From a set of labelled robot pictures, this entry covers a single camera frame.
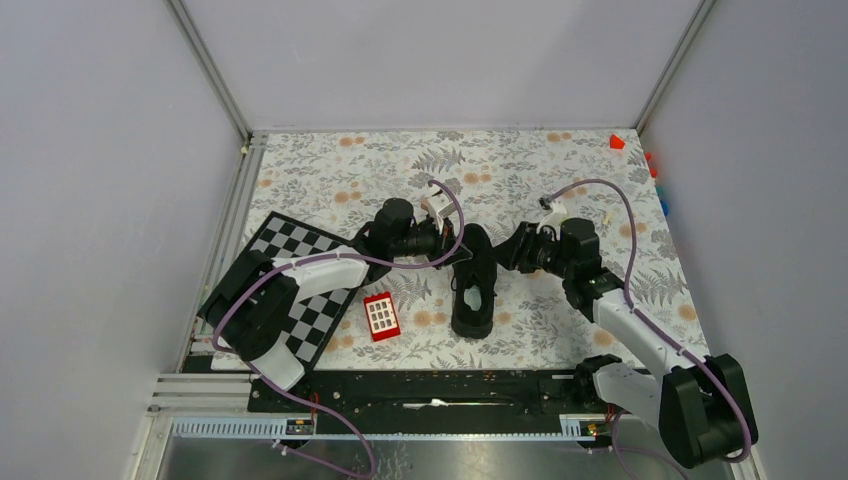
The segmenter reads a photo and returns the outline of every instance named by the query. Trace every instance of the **floral tablecloth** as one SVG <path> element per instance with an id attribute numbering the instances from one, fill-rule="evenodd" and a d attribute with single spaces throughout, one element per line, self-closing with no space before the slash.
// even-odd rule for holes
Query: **floral tablecloth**
<path id="1" fill-rule="evenodd" d="M 609 148 L 611 134 L 626 142 Z M 636 215 L 637 298 L 679 338 L 707 353 L 654 181 L 633 130 L 449 131 L 272 134 L 262 159 L 243 241 L 272 210 L 350 238 L 389 197 L 413 204 L 436 178 L 457 194 L 467 221 L 492 242 L 518 222 L 544 216 L 537 199 L 578 179 L 619 185 Z M 594 221 L 607 265 L 623 277 L 630 227 L 618 196 L 604 186 L 565 195 L 570 214 Z M 560 281 L 536 272 L 498 270 L 495 326 L 482 340 L 450 329 L 452 269 L 395 270 L 362 288 L 357 301 L 389 291 L 401 335 L 374 343 L 358 303 L 330 340 L 320 369 L 572 368 L 585 357 L 613 353 L 638 365 L 612 335 L 565 301 Z M 216 368 L 237 359 L 218 354 Z"/>

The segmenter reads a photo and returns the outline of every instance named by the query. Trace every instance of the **gray wall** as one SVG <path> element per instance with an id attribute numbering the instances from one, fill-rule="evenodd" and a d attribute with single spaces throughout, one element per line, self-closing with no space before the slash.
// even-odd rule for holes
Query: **gray wall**
<path id="1" fill-rule="evenodd" d="M 256 129 L 629 126 L 698 0 L 187 0 Z"/>
<path id="2" fill-rule="evenodd" d="M 121 475 L 239 141 L 162 2 L 3 2 L 0 477 Z"/>
<path id="3" fill-rule="evenodd" d="M 845 2 L 719 2 L 645 136 L 770 480 L 848 469 L 846 18 Z"/>

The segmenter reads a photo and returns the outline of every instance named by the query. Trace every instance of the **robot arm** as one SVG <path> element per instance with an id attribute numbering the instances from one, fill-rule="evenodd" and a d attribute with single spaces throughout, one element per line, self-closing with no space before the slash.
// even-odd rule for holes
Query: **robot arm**
<path id="1" fill-rule="evenodd" d="M 288 390 L 305 373 L 295 357 L 297 352 L 286 346 L 288 333 L 283 332 L 292 306 L 325 292 L 368 285 L 391 270 L 369 264 L 364 257 L 391 262 L 398 256 L 427 255 L 430 260 L 443 256 L 456 242 L 453 225 L 446 218 L 454 211 L 452 205 L 446 195 L 435 188 L 422 202 L 428 214 L 420 223 L 415 221 L 409 202 L 392 198 L 383 204 L 373 221 L 360 229 L 349 246 L 294 259 L 272 259 L 257 251 L 244 251 L 198 315 L 217 327 L 233 304 L 259 278 L 290 264 L 292 268 L 283 270 L 257 289 L 221 331 L 221 337 L 243 361 L 250 362 L 262 375 Z M 470 253 L 460 247 L 440 266 L 469 257 Z"/>
<path id="2" fill-rule="evenodd" d="M 551 206 L 546 200 L 540 203 Z M 614 355 L 588 358 L 575 372 L 583 403 L 612 403 L 653 425 L 675 460 L 687 468 L 742 448 L 742 427 L 715 385 L 634 313 L 638 309 L 644 315 L 645 309 L 631 306 L 624 282 L 602 266 L 592 222 L 560 220 L 563 214 L 555 209 L 545 219 L 552 217 L 560 221 L 559 228 L 544 220 L 521 222 L 512 237 L 495 247 L 498 263 L 507 270 L 543 269 L 561 278 L 569 304 L 612 333 L 650 372 L 643 375 Z M 755 443 L 756 422 L 739 363 L 727 354 L 707 357 L 704 363 L 739 406 Z"/>

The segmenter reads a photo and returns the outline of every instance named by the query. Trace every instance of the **red block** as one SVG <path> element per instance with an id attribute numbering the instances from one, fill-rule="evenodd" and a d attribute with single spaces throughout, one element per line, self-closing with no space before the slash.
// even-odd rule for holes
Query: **red block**
<path id="1" fill-rule="evenodd" d="M 389 292 L 383 292 L 362 301 L 365 305 L 365 320 L 371 331 L 371 340 L 379 342 L 400 335 L 397 310 Z"/>
<path id="2" fill-rule="evenodd" d="M 624 143 L 624 140 L 618 138 L 618 136 L 612 135 L 610 137 L 610 148 L 614 148 L 616 150 L 621 150 L 622 148 L 624 148 L 624 145 L 626 145 Z"/>

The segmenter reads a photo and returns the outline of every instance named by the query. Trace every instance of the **black and white checkerboard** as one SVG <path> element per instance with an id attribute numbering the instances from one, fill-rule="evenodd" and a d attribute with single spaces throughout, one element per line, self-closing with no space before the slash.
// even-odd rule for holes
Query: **black and white checkerboard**
<path id="1" fill-rule="evenodd" d="M 344 244 L 340 237 L 271 212 L 245 248 L 259 250 L 271 258 L 294 258 Z M 281 336 L 307 371 L 315 367 L 355 294 L 355 290 L 333 290 L 292 306 Z"/>

